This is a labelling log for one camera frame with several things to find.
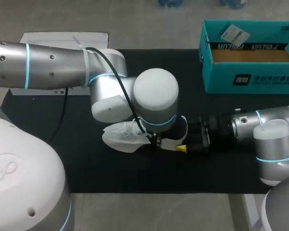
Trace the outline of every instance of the aluminum arm segment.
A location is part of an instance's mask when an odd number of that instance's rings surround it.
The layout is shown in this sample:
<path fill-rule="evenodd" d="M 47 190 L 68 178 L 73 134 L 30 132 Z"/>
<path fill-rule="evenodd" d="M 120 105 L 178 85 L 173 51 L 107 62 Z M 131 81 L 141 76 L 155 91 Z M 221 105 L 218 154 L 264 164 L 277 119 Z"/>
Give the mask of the aluminum arm segment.
<path fill-rule="evenodd" d="M 101 50 L 122 76 L 127 76 L 123 55 L 111 49 Z M 59 89 L 84 86 L 86 68 L 89 80 L 112 74 L 106 61 L 88 52 L 86 67 L 82 50 L 71 50 L 23 43 L 0 42 L 0 87 Z"/>

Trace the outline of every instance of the white shoe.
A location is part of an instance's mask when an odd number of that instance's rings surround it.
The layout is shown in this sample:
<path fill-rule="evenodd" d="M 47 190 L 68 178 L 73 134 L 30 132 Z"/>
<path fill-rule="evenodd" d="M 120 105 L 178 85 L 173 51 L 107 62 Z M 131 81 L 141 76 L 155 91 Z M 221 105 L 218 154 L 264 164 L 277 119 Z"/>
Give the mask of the white shoe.
<path fill-rule="evenodd" d="M 121 152 L 133 153 L 141 146 L 150 144 L 150 141 L 147 138 L 148 133 L 142 133 L 140 131 L 135 119 L 133 121 L 120 122 L 110 125 L 103 131 L 104 133 L 102 135 L 102 139 L 104 143 L 109 147 Z M 163 138 L 161 141 L 161 148 L 165 150 L 176 151 L 175 147 L 177 145 L 181 145 L 186 136 L 187 129 L 184 136 L 178 140 Z"/>

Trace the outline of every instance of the label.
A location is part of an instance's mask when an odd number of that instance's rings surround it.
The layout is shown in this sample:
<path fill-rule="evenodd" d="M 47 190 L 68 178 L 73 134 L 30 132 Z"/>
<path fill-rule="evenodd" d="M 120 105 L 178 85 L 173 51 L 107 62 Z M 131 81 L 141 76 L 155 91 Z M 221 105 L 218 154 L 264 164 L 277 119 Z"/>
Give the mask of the label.
<path fill-rule="evenodd" d="M 237 74 L 233 81 L 234 86 L 247 86 L 250 82 L 251 74 Z"/>
<path fill-rule="evenodd" d="M 289 85 L 289 76 L 255 76 L 253 85 Z"/>
<path fill-rule="evenodd" d="M 250 34 L 231 24 L 228 29 L 222 34 L 221 38 L 240 47 L 248 38 Z"/>
<path fill-rule="evenodd" d="M 287 43 L 243 43 L 241 46 L 229 42 L 210 42 L 211 49 L 224 50 L 285 50 Z"/>

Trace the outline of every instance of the shoelace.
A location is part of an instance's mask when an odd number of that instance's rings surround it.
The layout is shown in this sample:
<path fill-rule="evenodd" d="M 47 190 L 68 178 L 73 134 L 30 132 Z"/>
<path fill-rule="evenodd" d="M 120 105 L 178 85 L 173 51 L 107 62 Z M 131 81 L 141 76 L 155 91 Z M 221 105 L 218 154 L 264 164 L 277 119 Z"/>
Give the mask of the shoelace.
<path fill-rule="evenodd" d="M 129 135 L 138 135 L 134 132 L 134 129 L 133 129 L 133 125 L 135 124 L 135 118 L 132 120 L 132 123 L 126 123 L 126 130 L 124 132 L 124 135 L 125 136 L 129 136 Z"/>

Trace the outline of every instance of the black cable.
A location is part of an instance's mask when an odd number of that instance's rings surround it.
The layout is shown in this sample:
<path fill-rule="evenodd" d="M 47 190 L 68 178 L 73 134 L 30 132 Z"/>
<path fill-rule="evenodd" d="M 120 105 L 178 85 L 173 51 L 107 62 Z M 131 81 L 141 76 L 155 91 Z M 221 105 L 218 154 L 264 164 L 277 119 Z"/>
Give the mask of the black cable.
<path fill-rule="evenodd" d="M 61 117 L 60 117 L 60 121 L 57 125 L 57 128 L 56 130 L 54 131 L 53 135 L 49 138 L 48 142 L 51 142 L 53 141 L 53 139 L 55 138 L 55 136 L 57 135 L 61 125 L 62 125 L 62 121 L 63 121 L 63 117 L 64 117 L 64 114 L 66 112 L 66 102 L 67 102 L 67 94 L 68 94 L 68 88 L 66 88 L 66 93 L 64 95 L 64 101 L 63 101 L 63 107 L 62 107 L 62 112 L 61 112 Z"/>
<path fill-rule="evenodd" d="M 130 100 L 130 98 L 129 98 L 129 95 L 127 94 L 127 92 L 126 92 L 126 90 L 125 90 L 125 88 L 124 88 L 124 85 L 123 85 L 123 83 L 122 83 L 122 81 L 121 81 L 121 79 L 120 79 L 120 77 L 119 77 L 116 69 L 114 68 L 114 66 L 111 64 L 111 62 L 107 59 L 107 57 L 106 57 L 100 50 L 98 50 L 98 49 L 96 49 L 96 48 L 94 48 L 94 47 L 86 47 L 86 49 L 98 53 L 98 54 L 99 54 L 100 56 L 102 56 L 102 58 L 107 62 L 107 64 L 108 64 L 109 67 L 111 68 L 112 72 L 115 74 L 115 76 L 116 76 L 116 78 L 117 78 L 117 80 L 118 80 L 118 82 L 119 82 L 119 84 L 120 84 L 120 86 L 121 86 L 121 88 L 122 88 L 122 91 L 123 91 L 123 93 L 124 93 L 124 96 L 125 96 L 125 98 L 126 98 L 126 101 L 127 101 L 127 103 L 129 104 L 129 106 L 130 106 L 131 112 L 132 112 L 132 114 L 133 114 L 133 116 L 134 116 L 134 119 L 135 119 L 135 121 L 136 121 L 136 123 L 137 123 L 137 125 L 138 125 L 138 127 L 139 127 L 139 129 L 140 129 L 140 131 L 141 131 L 142 133 L 145 133 L 145 130 L 144 130 L 143 127 L 141 126 L 140 121 L 139 121 L 139 118 L 138 118 L 138 116 L 137 116 L 137 114 L 136 114 L 136 112 L 135 112 L 135 107 L 134 107 L 134 105 L 132 104 L 132 102 L 131 102 L 131 100 Z"/>

